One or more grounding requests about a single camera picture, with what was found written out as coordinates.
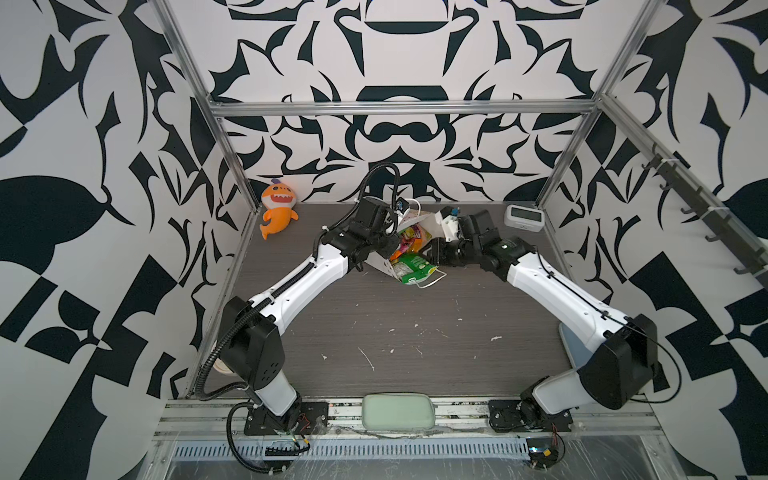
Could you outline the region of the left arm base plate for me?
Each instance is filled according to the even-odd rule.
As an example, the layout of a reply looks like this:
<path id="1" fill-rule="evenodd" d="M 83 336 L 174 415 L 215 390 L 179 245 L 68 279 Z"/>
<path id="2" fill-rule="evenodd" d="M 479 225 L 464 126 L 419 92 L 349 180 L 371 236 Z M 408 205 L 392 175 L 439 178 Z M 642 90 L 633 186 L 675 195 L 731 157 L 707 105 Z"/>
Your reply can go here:
<path id="1" fill-rule="evenodd" d="M 246 436 L 266 436 L 279 433 L 308 435 L 328 425 L 327 402 L 297 400 L 289 410 L 278 416 L 265 406 L 251 406 L 246 416 Z"/>

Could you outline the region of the patterned paper gift bag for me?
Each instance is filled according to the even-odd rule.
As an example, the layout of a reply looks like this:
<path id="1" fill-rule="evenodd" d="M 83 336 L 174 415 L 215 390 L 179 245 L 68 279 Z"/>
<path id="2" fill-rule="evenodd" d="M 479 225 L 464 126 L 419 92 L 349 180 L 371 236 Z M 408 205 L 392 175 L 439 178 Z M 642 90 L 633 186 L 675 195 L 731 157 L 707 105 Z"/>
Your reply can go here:
<path id="1" fill-rule="evenodd" d="M 440 228 L 435 217 L 437 212 L 438 211 L 422 210 L 419 217 L 400 222 L 397 230 L 397 233 L 400 236 L 400 245 L 395 253 L 388 260 L 382 259 L 378 255 L 373 254 L 369 257 L 368 260 L 365 261 L 365 265 L 372 267 L 373 269 L 385 274 L 386 276 L 399 281 L 392 270 L 392 262 L 394 262 L 404 253 L 416 253 L 421 256 L 421 254 L 425 251 L 427 244 L 432 239 L 443 238 L 442 229 Z M 436 267 L 436 272 L 426 282 L 418 285 L 406 286 L 426 289 L 440 282 L 447 276 L 447 274 L 438 266 Z"/>

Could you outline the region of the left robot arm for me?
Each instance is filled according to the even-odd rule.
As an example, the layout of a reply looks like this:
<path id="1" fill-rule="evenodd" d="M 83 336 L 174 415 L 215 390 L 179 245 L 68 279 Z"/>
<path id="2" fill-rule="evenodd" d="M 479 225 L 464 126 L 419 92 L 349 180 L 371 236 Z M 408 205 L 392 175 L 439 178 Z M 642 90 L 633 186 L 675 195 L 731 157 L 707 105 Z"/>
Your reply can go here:
<path id="1" fill-rule="evenodd" d="M 388 161 L 374 166 L 359 185 L 352 208 L 315 237 L 311 255 L 288 275 L 249 300 L 232 299 L 222 313 L 214 346 L 202 362 L 193 383 L 194 397 L 212 401 L 233 390 L 247 398 L 235 404 L 225 419 L 227 445 L 234 459 L 252 473 L 276 476 L 288 470 L 289 461 L 248 461 L 234 441 L 234 414 L 246 409 L 264 429 L 287 434 L 297 457 L 310 448 L 297 431 L 302 400 L 283 371 L 282 336 L 290 323 L 324 289 L 351 269 L 362 270 L 373 254 L 388 256 L 397 243 L 399 217 L 395 198 L 383 201 L 365 193 L 376 173 L 391 170 L 400 183 L 397 167 Z"/>

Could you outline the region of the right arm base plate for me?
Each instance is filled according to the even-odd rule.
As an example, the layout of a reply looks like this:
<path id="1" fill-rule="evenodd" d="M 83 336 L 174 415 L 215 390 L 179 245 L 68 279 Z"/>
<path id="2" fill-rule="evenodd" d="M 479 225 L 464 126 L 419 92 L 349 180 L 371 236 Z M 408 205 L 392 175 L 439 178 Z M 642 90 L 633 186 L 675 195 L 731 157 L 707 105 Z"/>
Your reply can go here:
<path id="1" fill-rule="evenodd" d="M 497 433 L 570 432 L 573 418 L 569 410 L 547 414 L 532 399 L 490 400 L 488 422 Z"/>

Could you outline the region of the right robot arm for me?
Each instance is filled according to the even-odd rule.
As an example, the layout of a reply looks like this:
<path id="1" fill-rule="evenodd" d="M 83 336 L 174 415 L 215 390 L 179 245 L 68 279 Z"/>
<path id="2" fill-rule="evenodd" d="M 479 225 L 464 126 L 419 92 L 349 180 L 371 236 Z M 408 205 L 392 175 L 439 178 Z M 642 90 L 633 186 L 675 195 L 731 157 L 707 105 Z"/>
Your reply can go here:
<path id="1" fill-rule="evenodd" d="M 590 352 L 579 368 L 548 376 L 520 396 L 514 426 L 541 430 L 573 408 L 598 404 L 619 410 L 641 402 L 641 391 L 659 377 L 665 348 L 647 316 L 628 316 L 598 300 L 552 266 L 519 236 L 503 237 L 488 211 L 460 216 L 456 233 L 437 236 L 422 249 L 441 267 L 480 266 L 536 300 L 567 326 Z"/>

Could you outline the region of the green Fox's candy packet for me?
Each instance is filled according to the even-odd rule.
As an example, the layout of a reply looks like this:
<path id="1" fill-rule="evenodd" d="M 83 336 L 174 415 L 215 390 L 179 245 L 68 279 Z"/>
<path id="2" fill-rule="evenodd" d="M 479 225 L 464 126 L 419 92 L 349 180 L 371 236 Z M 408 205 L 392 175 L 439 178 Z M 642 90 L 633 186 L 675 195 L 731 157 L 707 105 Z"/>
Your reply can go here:
<path id="1" fill-rule="evenodd" d="M 404 253 L 391 263 L 397 279 L 405 285 L 418 285 L 434 275 L 437 267 L 416 253 Z"/>

